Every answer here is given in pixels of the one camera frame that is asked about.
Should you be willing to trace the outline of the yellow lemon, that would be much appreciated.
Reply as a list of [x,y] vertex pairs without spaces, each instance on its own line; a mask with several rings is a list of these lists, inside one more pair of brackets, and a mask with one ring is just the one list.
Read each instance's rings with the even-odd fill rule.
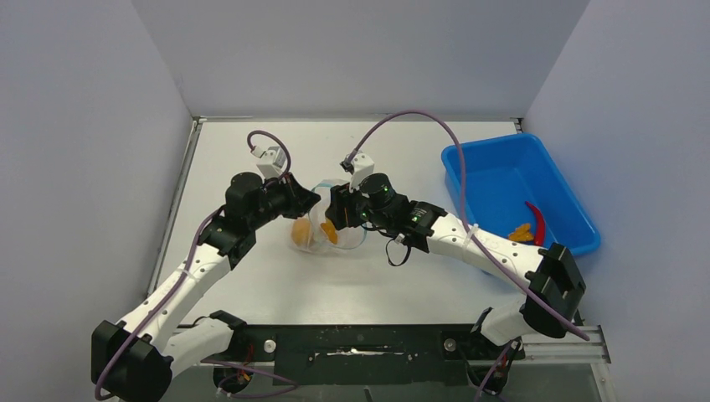
[[308,218],[296,219],[291,226],[291,240],[296,247],[307,249],[312,241],[311,223]]

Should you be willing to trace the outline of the clear zip top bag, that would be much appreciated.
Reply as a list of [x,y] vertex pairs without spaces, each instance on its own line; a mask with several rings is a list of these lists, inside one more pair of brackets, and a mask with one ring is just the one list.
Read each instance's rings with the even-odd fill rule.
[[324,179],[312,188],[321,200],[310,211],[293,221],[290,232],[291,246],[301,252],[318,255],[336,255],[361,246],[367,238],[363,228],[335,229],[325,213],[331,202],[331,188],[347,184],[341,179]]

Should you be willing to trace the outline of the orange fried nugget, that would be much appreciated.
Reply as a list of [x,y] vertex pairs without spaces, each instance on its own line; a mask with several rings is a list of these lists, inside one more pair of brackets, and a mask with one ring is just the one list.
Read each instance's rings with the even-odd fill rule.
[[332,221],[330,219],[326,219],[320,224],[320,227],[324,235],[327,237],[327,240],[331,244],[336,245],[338,243],[338,232]]

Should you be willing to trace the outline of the orange fried chicken piece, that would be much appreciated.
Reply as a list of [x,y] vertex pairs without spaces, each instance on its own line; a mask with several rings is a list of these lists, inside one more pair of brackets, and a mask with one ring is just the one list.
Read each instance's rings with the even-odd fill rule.
[[522,224],[516,227],[507,238],[513,242],[533,242],[535,234],[530,223]]

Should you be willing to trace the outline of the red chili pepper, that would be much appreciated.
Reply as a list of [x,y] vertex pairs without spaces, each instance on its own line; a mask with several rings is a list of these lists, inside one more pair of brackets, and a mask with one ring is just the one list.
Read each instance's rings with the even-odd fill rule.
[[544,246],[547,225],[543,214],[537,206],[529,201],[526,201],[525,204],[531,210],[536,222],[532,241],[536,246]]

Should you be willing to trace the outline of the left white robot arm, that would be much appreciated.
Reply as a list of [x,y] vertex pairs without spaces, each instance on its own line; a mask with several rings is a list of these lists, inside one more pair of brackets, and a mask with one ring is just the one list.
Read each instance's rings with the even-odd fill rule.
[[185,261],[133,311],[92,333],[95,398],[158,401],[182,371],[223,352],[244,325],[238,318],[209,318],[181,333],[178,326],[251,250],[259,228],[279,217],[303,217],[320,199],[290,173],[267,180],[235,175],[224,205],[199,225]]

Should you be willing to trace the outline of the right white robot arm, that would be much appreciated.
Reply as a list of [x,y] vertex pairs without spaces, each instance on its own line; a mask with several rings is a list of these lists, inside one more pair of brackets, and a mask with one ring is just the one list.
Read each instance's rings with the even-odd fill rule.
[[443,208],[397,193],[388,176],[375,173],[359,188],[347,183],[330,190],[325,212],[335,229],[367,226],[408,252],[442,255],[497,276],[523,296],[485,310],[471,334],[471,346],[484,358],[505,343],[528,334],[564,338],[587,335],[573,323],[586,285],[569,249],[504,239],[464,222]]

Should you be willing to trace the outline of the blue plastic tray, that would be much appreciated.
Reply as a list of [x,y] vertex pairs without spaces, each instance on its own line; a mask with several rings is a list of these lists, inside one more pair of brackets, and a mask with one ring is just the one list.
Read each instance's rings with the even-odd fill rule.
[[440,154],[445,185],[456,209],[469,224],[506,238],[535,218],[525,202],[537,206],[546,221],[544,247],[566,246],[575,256],[597,250],[600,233],[571,187],[533,134],[466,142]]

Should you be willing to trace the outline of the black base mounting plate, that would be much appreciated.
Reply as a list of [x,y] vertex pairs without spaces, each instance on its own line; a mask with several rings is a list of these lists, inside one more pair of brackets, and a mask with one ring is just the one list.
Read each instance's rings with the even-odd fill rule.
[[467,365],[491,365],[501,351],[471,324],[249,324],[218,356],[270,363],[278,384],[458,386]]

